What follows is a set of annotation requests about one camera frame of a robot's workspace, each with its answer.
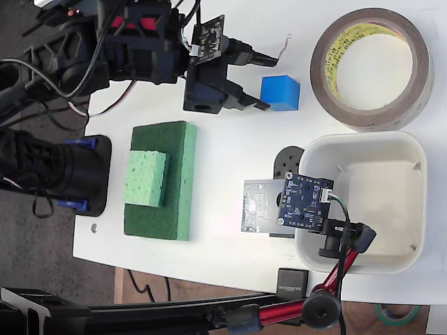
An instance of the blue circuit board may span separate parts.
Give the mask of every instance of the blue circuit board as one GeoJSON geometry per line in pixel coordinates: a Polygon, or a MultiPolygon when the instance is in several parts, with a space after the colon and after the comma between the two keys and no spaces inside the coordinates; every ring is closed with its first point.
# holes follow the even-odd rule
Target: blue circuit board
{"type": "Polygon", "coordinates": [[[333,186],[334,181],[329,179],[287,172],[277,224],[319,231],[323,220],[329,215],[327,194],[333,186]]]}

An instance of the white tabletop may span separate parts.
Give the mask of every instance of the white tabletop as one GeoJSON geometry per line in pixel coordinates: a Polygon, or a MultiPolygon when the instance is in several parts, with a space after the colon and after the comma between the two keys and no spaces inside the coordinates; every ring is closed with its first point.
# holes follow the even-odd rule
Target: white tabletop
{"type": "MultiPolygon", "coordinates": [[[[108,202],[98,218],[77,216],[73,255],[151,274],[232,288],[274,292],[280,267],[305,269],[292,239],[240,232],[245,179],[269,179],[278,152],[289,145],[307,148],[322,135],[351,132],[315,99],[309,81],[314,46],[338,17],[364,7],[384,7],[412,21],[434,59],[435,85],[422,114],[403,131],[415,135],[428,158],[427,234],[423,253],[408,271],[395,276],[347,275],[342,299],[400,304],[447,304],[447,2],[425,1],[217,1],[202,4],[202,18],[224,13],[227,36],[256,51],[277,55],[287,34],[287,51],[275,68],[230,67],[228,79],[259,96],[261,78],[287,74],[301,83],[300,110],[222,110],[218,115],[183,112],[184,82],[155,86],[139,82],[113,112],[92,119],[86,134],[112,140],[108,202]],[[164,241],[124,234],[124,180],[132,128],[186,120],[198,126],[190,241],[164,241]],[[91,232],[92,223],[98,231],[91,232]]],[[[107,107],[127,83],[96,92],[90,112],[107,107]]],[[[326,274],[310,272],[309,289],[326,274]]]]}

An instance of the connector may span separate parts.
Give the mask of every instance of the connector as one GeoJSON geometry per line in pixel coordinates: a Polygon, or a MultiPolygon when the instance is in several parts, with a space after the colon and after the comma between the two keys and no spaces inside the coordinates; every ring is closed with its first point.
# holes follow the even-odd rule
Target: connector
{"type": "Polygon", "coordinates": [[[329,203],[329,194],[332,192],[330,188],[322,188],[320,193],[320,203],[327,204],[329,203]]]}

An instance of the light green sponge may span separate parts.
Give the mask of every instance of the light green sponge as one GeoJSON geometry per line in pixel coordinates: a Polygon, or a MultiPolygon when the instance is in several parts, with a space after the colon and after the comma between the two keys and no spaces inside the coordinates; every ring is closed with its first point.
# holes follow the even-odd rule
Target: light green sponge
{"type": "Polygon", "coordinates": [[[169,155],[158,151],[130,151],[124,202],[161,207],[169,155]]]}

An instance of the circuit board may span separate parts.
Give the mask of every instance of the circuit board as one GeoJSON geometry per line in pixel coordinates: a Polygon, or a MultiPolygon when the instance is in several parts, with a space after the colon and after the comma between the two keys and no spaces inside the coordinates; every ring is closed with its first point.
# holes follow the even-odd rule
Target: circuit board
{"type": "Polygon", "coordinates": [[[195,64],[210,61],[222,55],[223,45],[221,39],[224,33],[225,15],[216,17],[201,24],[198,38],[198,57],[193,58],[195,64]]]}
{"type": "Polygon", "coordinates": [[[329,215],[328,193],[334,181],[287,172],[277,224],[319,231],[329,215]]]}

